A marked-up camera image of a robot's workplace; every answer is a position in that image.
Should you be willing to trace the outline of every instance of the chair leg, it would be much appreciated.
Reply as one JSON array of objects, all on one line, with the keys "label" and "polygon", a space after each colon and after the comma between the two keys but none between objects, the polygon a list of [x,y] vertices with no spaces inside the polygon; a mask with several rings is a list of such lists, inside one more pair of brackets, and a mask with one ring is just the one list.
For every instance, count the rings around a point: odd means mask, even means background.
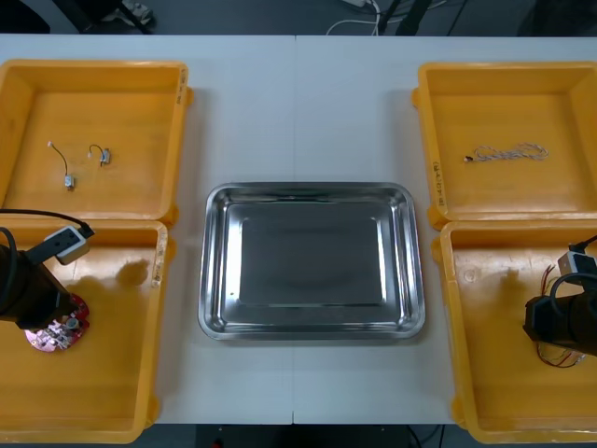
[{"label": "chair leg", "polygon": [[128,9],[127,7],[125,7],[124,5],[122,5],[122,3],[118,3],[118,9],[120,9],[120,11],[122,11],[122,14],[127,16],[127,19],[129,19],[141,33],[143,33],[144,35],[153,34],[153,33],[151,33],[151,31],[149,31],[149,29],[145,25],[143,25],[141,22],[139,22],[139,20],[135,17],[135,15],[132,14],[131,10]]}]

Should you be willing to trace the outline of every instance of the white cable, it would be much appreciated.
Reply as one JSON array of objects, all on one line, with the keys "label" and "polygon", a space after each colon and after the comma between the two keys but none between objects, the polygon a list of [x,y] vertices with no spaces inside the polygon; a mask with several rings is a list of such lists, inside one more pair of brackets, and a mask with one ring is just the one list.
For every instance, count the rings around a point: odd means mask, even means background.
[{"label": "white cable", "polygon": [[[394,21],[388,21],[388,23],[400,23],[402,21],[402,19],[395,19]],[[377,29],[377,22],[376,21],[337,21],[336,23],[334,23],[332,26],[329,27],[329,29],[326,32],[326,35],[329,35],[331,33],[331,31],[336,28],[338,25],[342,25],[343,23],[365,23],[368,25],[376,25],[376,29]]]},{"label": "white cable", "polygon": [[[381,12],[380,12],[380,7],[378,6],[377,2],[375,2],[375,0],[369,0],[369,3],[375,8],[375,12],[376,12],[376,20],[375,21],[357,21],[357,20],[347,20],[347,21],[337,21],[336,23],[334,23],[332,26],[330,26],[327,31],[326,31],[326,35],[329,35],[332,30],[334,28],[336,28],[339,25],[342,25],[344,23],[364,23],[367,25],[375,25],[375,28],[373,29],[373,33],[371,35],[379,35],[379,29],[378,26],[380,24],[380,18],[381,18]],[[448,3],[448,0],[441,0],[440,2],[437,2],[433,5],[431,5],[427,10],[429,9],[433,9],[434,7],[441,7],[442,5]],[[400,19],[395,19],[393,21],[388,21],[388,24],[391,23],[400,23],[402,22],[402,18]]]}]

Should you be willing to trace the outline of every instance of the wire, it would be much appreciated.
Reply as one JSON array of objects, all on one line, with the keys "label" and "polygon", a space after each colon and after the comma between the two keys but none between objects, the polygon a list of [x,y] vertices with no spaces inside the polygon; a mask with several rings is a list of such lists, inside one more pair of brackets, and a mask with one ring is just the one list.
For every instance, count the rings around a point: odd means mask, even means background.
[{"label": "wire", "polygon": [[6,227],[0,227],[0,232],[6,236],[8,240],[8,248],[10,250],[8,276],[4,286],[2,287],[2,292],[0,293],[0,305],[2,305],[7,300],[8,293],[12,288],[12,284],[15,281],[15,275],[17,273],[17,243],[15,242],[15,237],[12,236],[12,233],[10,233],[10,230]]},{"label": "wire", "polygon": [[67,176],[68,175],[68,163],[66,163],[66,159],[64,158],[64,155],[58,150],[58,148],[56,148],[54,146],[54,144],[52,142],[48,142],[48,147],[51,147],[52,149],[54,149],[60,155],[60,157],[62,157],[62,160],[64,161],[64,175]]},{"label": "wire", "polygon": [[[436,7],[441,7],[442,5],[445,5],[446,3],[448,3],[448,0],[441,0],[441,1],[437,2],[437,3],[435,3],[434,5],[431,5],[427,10],[434,9]],[[376,9],[376,11],[379,11],[380,7],[375,2],[375,0],[370,0],[368,2],[368,5],[372,5]],[[328,28],[328,30],[326,31],[326,35],[329,35],[334,28],[336,28],[337,26],[342,25],[344,23],[364,23],[364,24],[369,24],[369,25],[375,25],[375,27],[373,28],[373,32],[371,33],[371,35],[379,35],[379,31],[380,31],[380,20],[382,19],[382,15],[385,14],[386,12],[387,12],[387,10],[385,10],[383,12],[375,12],[375,13],[371,12],[371,13],[368,13],[368,14],[371,14],[371,15],[375,14],[377,16],[377,20],[375,20],[375,21],[360,21],[360,20],[357,20],[357,19],[347,19],[345,21],[337,21],[336,23],[334,23],[332,26],[330,26]],[[406,15],[407,15],[406,12],[403,12],[403,13],[400,13],[400,14],[396,14],[396,15],[392,16],[393,18],[396,18],[396,19],[393,20],[393,21],[388,21],[387,24],[401,23],[402,20],[406,17]]]},{"label": "wire", "polygon": [[411,437],[417,443],[417,448],[423,448],[423,446],[421,445],[421,441],[417,437],[417,434],[414,432],[414,430],[412,429],[412,427],[410,427],[410,425],[407,425],[407,429],[409,430],[409,433],[410,433]]},{"label": "wire", "polygon": [[465,156],[465,162],[470,161],[513,161],[515,159],[531,159],[532,161],[542,161],[549,155],[541,145],[537,143],[518,143],[513,149],[509,151],[500,151],[494,147],[481,145],[476,147],[474,151],[475,156]]},{"label": "wire", "polygon": [[[428,9],[433,9],[434,7],[443,7],[449,1],[450,1],[450,3],[447,6],[454,6],[454,7],[458,6],[456,3],[453,2],[453,0],[442,0],[440,2],[437,2],[436,6],[432,5]],[[378,14],[377,12],[364,11],[363,8],[361,8],[361,7],[351,7],[350,4],[347,4],[343,1],[342,1],[342,4],[349,7],[351,10],[353,10],[357,14],[364,14],[364,15],[368,15],[368,16],[375,16]],[[388,9],[385,9],[384,11],[380,12],[379,14],[383,15],[383,14],[386,14],[387,12],[388,12]],[[408,12],[409,12],[409,6],[407,5],[407,7],[401,8],[398,10],[398,12],[395,12],[392,15],[392,17],[406,16],[408,14]]]},{"label": "wire", "polygon": [[441,448],[441,445],[444,442],[444,432],[446,431],[446,426],[442,425],[441,426],[441,435],[439,436],[439,445],[437,446],[437,448]]},{"label": "wire", "polygon": [[458,22],[458,19],[460,18],[460,15],[463,13],[463,9],[465,9],[465,6],[467,3],[468,3],[468,0],[464,0],[463,3],[460,5],[460,9],[458,9],[458,12],[456,13],[456,17],[454,18],[454,21],[451,23],[451,27],[450,27],[450,30],[448,30],[447,35],[451,35],[451,32],[454,30],[454,26],[456,26],[456,22]]},{"label": "wire", "polygon": [[[400,23],[401,21],[402,21],[402,19],[396,19],[395,21],[388,21],[388,23]],[[332,26],[329,27],[329,29],[326,31],[326,35],[329,35],[334,28],[336,28],[337,26],[342,25],[344,23],[365,23],[367,25],[375,25],[375,30],[378,29],[378,25],[379,25],[379,23],[377,21],[356,21],[353,19],[349,19],[346,21],[337,21],[336,23],[334,23]]]},{"label": "wire", "polygon": [[86,233],[86,234],[83,234],[83,236],[85,236],[85,238],[89,238],[89,236],[93,235],[93,230],[91,229],[90,225],[87,222],[77,219],[76,217],[69,217],[68,215],[63,215],[62,213],[47,212],[45,210],[28,210],[28,209],[20,209],[20,208],[0,208],[0,214],[1,213],[14,214],[14,215],[39,215],[41,217],[56,217],[58,219],[64,219],[65,221],[74,222],[74,223],[78,224],[79,226],[81,226],[81,229]]},{"label": "wire", "polygon": [[102,157],[104,156],[104,149],[103,149],[102,147],[100,147],[99,145],[92,144],[92,145],[90,145],[90,157],[91,157],[91,155],[93,154],[93,153],[92,153],[92,151],[91,151],[91,149],[92,149],[93,147],[97,147],[97,148],[100,150],[100,152],[102,153],[102,154],[101,154],[101,156],[102,156]]},{"label": "wire", "polygon": [[[537,356],[539,357],[541,362],[543,362],[544,364],[547,364],[550,367],[557,367],[558,369],[570,369],[571,367],[574,367],[580,361],[585,359],[585,357],[587,357],[587,355],[580,354],[579,352],[577,352],[575,350],[572,350],[569,348],[564,348],[562,353],[557,358],[555,358],[555,360],[554,360],[555,362],[552,362],[551,360],[547,359],[543,355],[543,353],[541,353],[540,343],[536,344],[536,351],[537,351]],[[570,358],[574,353],[578,354],[579,357],[572,364],[570,364],[568,366],[563,366],[563,363],[566,362],[568,360],[568,358]]]},{"label": "wire", "polygon": [[597,275],[594,273],[567,273],[553,282],[553,286],[549,292],[549,300],[551,301],[551,308],[553,308],[553,311],[555,311],[557,315],[562,316],[565,312],[560,309],[560,305],[558,305],[558,302],[556,301],[556,292],[563,282],[570,280],[571,278],[586,278],[597,282]]}]

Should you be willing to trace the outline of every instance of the black cable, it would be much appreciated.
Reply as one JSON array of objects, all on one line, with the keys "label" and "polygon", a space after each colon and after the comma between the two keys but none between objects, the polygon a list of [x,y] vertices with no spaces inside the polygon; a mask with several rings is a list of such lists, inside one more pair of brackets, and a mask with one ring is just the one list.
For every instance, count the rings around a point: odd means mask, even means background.
[{"label": "black cable", "polygon": [[444,442],[444,432],[446,431],[446,426],[442,425],[441,426],[441,435],[439,436],[439,445],[437,446],[437,448],[441,448],[441,445]]},{"label": "black cable", "polygon": [[414,430],[410,427],[410,425],[407,425],[407,429],[409,430],[409,433],[411,435],[411,437],[414,439],[414,441],[417,443],[417,448],[423,448],[423,446],[421,445],[421,441],[419,441],[419,438],[417,437],[417,434],[414,432]]},{"label": "black cable", "polygon": [[392,5],[390,5],[387,11],[385,11],[385,14],[381,15],[380,22],[377,27],[379,35],[383,35],[383,33],[385,33],[385,29],[388,27],[388,21],[390,21],[390,19],[396,12],[396,9],[398,8],[398,5],[400,5],[401,1],[402,0],[394,0],[392,2]]},{"label": "black cable", "polygon": [[453,31],[454,26],[456,26],[456,22],[458,22],[458,19],[460,19],[460,15],[463,13],[463,9],[465,9],[465,6],[467,3],[468,3],[468,0],[464,0],[463,3],[460,5],[460,9],[458,9],[458,12],[456,13],[456,17],[454,18],[454,21],[451,23],[451,27],[450,27],[450,30],[448,30],[447,35],[451,35],[451,32]]},{"label": "black cable", "polygon": [[409,14],[396,28],[396,35],[416,35],[432,0],[415,0]]},{"label": "black cable", "polygon": [[436,425],[436,427],[434,427],[433,431],[431,431],[431,434],[429,434],[424,439],[421,439],[421,445],[425,445],[427,442],[429,442],[431,439],[433,439],[434,436],[437,434],[437,430],[439,429],[439,427],[441,427],[441,425]]},{"label": "black cable", "polygon": [[589,280],[594,280],[597,282],[597,275],[594,273],[567,273],[566,275],[561,276],[555,282],[553,282],[553,286],[551,287],[551,291],[549,292],[549,300],[551,302],[551,308],[553,311],[556,312],[557,315],[564,315],[565,312],[560,309],[560,305],[558,305],[558,301],[556,300],[556,292],[558,291],[558,287],[565,282],[566,280],[570,280],[571,278],[587,278]]},{"label": "black cable", "polygon": [[2,305],[8,297],[8,292],[10,292],[12,283],[15,281],[15,275],[17,274],[17,243],[15,242],[15,237],[12,236],[12,233],[10,233],[10,230],[6,227],[0,227],[0,232],[6,236],[8,240],[8,248],[10,249],[8,276],[4,286],[2,287],[2,292],[0,293],[0,305]]},{"label": "black cable", "polygon": [[71,221],[79,226],[85,233],[90,233],[89,236],[83,234],[85,238],[89,238],[93,235],[93,231],[91,230],[90,225],[85,222],[77,219],[76,217],[69,217],[68,215],[63,215],[62,213],[56,212],[47,212],[45,210],[29,210],[29,209],[20,209],[20,208],[0,208],[0,213],[7,213],[13,215],[39,215],[41,217],[57,217],[58,219],[64,219],[65,221]]}]

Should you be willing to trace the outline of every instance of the floor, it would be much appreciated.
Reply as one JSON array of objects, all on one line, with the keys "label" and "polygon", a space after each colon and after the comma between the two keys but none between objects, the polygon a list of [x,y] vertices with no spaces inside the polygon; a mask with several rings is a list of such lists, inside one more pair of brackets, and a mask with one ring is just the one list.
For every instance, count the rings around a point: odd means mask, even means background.
[{"label": "floor", "polygon": [[[397,12],[408,10],[403,0]],[[429,10],[419,35],[446,35],[464,0],[447,0]],[[75,27],[49,0],[23,0],[56,34],[75,34]],[[378,0],[386,10],[392,0]],[[335,22],[371,21],[372,10],[341,0],[143,0],[154,10],[152,30],[158,35],[324,35]],[[535,0],[469,0],[451,35],[517,35]],[[388,26],[393,35],[396,24]],[[372,25],[347,23],[333,34],[370,35]],[[96,33],[136,33],[120,23],[106,24]]]},{"label": "floor", "polygon": [[[439,448],[439,427],[435,425],[411,426],[423,448]],[[297,435],[293,428],[301,430]],[[89,445],[32,445],[6,444],[19,448],[89,448]],[[110,447],[114,445],[92,445]],[[413,439],[409,440],[404,426],[369,427],[238,427],[214,425],[154,425],[147,429],[131,448],[417,448]],[[481,448],[483,445],[473,440],[456,425],[446,425],[443,448]],[[521,445],[495,445],[500,448],[518,448]],[[548,448],[549,444],[527,444],[528,448]],[[558,448],[573,448],[578,445],[558,444]],[[583,448],[596,447],[597,443],[580,445]]]}]

